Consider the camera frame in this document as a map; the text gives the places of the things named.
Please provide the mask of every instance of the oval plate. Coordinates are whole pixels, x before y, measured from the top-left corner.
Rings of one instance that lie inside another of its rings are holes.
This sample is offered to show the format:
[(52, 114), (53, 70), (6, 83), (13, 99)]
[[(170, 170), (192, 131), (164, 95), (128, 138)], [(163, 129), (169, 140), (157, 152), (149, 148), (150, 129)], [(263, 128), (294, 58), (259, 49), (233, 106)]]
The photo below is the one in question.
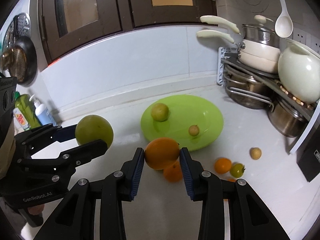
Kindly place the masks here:
[[(164, 122), (154, 121), (151, 108), (156, 103), (169, 107), (169, 117)], [(188, 129), (198, 125), (200, 133), (191, 136)], [(223, 128), (223, 116), (220, 110), (210, 101), (192, 95), (175, 95), (162, 98), (150, 105), (141, 117), (141, 129), (149, 141), (160, 137), (169, 137), (195, 151), (208, 146), (218, 138)]]

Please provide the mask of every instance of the bottle label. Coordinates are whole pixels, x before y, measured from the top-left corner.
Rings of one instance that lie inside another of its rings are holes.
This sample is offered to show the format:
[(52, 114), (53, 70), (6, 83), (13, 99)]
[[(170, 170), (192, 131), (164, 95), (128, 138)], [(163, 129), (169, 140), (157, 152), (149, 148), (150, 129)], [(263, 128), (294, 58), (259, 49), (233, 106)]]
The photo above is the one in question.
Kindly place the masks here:
[(30, 125), (27, 122), (26, 118), (23, 116), (23, 114), (21, 113), (21, 111), (18, 108), (15, 108), (13, 110), (13, 114), (15, 116), (15, 118), (17, 119), (17, 121), (19, 122), (19, 124), (21, 125), (21, 127), (27, 131), (30, 130)]

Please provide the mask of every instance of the white countertop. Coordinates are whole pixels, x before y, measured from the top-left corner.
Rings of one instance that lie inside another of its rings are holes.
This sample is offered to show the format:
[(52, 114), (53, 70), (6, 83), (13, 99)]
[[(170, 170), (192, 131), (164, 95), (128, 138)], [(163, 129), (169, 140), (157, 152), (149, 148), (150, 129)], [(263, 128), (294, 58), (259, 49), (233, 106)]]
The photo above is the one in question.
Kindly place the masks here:
[[(192, 94), (214, 103), (222, 112), (224, 128), (218, 139), (208, 147), (191, 153), (205, 170), (213, 173), (213, 163), (219, 157), (241, 162), (243, 175), (260, 198), (270, 208), (292, 240), (301, 240), (320, 214), (320, 176), (308, 183), (296, 163), (296, 155), (288, 155), (288, 139), (269, 122), (264, 110), (252, 110), (233, 102), (224, 88), (209, 86), (172, 94)], [(104, 179), (131, 160), (137, 147), (145, 148), (148, 141), (140, 129), (144, 110), (154, 101), (168, 95), (143, 99), (113, 106), (91, 114), (106, 118), (113, 127), (114, 141), (105, 155), (80, 166), (72, 176), (69, 189), (81, 178), (89, 181)], [(83, 116), (64, 122), (68, 126)], [(56, 158), (61, 151), (76, 147), (76, 140), (55, 142), (34, 155), (34, 158)], [(254, 161), (249, 149), (259, 147), (262, 157)], [(46, 219), (59, 201), (48, 203), (44, 209)], [(128, 239), (164, 240), (197, 239), (201, 215), (201, 202), (187, 196), (183, 181), (168, 183), (160, 171), (144, 165), (138, 195), (134, 201), (123, 202), (124, 223)], [(22, 236), (33, 239), (39, 228), (26, 225)], [(99, 239), (99, 219), (96, 220), (95, 239)], [(230, 239), (226, 219), (226, 239)]]

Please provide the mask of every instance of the kitchen shelf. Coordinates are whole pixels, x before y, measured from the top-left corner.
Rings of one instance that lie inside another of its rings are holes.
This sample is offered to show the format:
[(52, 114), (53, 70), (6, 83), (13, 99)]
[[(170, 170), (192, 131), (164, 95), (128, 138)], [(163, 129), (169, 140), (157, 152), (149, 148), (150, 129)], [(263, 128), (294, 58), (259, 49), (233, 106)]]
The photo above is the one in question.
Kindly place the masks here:
[(225, 54), (225, 57), (222, 58), (222, 62), (231, 65), (235, 67), (238, 70), (241, 70), (242, 72), (252, 76), (254, 79), (260, 81), (261, 83), (265, 84), (269, 88), (271, 88), (274, 92), (276, 92), (278, 95), (280, 95), (284, 100), (286, 100), (292, 107), (294, 107), (300, 114), (304, 116), (305, 119), (309, 122), (311, 120), (311, 117), (314, 113), (314, 111), (304, 108), (303, 106), (299, 105), (296, 101), (289, 98), (286, 93), (284, 93), (280, 87), (270, 78), (258, 75), (256, 73), (251, 72), (248, 70), (248, 67), (241, 62), (237, 60), (237, 58), (234, 56), (234, 53)]

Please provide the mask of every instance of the green bottle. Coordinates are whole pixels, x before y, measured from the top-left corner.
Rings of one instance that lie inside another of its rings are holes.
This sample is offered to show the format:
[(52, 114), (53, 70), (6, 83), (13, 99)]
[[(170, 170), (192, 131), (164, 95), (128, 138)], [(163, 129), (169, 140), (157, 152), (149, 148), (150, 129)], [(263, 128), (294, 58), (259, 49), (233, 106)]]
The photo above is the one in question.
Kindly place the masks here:
[(29, 95), (20, 95), (19, 92), (15, 93), (16, 103), (13, 114), (18, 120), (22, 128), (27, 131), (32, 128), (41, 126), (34, 111), (34, 106), (29, 102)]

